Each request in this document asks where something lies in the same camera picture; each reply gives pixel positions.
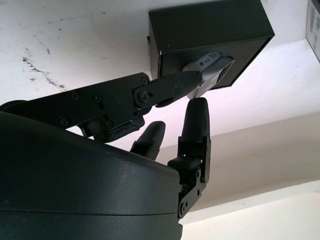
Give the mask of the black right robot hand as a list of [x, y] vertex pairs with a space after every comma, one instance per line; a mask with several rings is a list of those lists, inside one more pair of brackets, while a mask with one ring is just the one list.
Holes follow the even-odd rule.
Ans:
[[208, 102], [188, 102], [176, 158], [156, 161], [154, 121], [126, 151], [111, 146], [202, 83], [198, 71], [144, 73], [0, 107], [3, 240], [179, 240], [210, 178]]

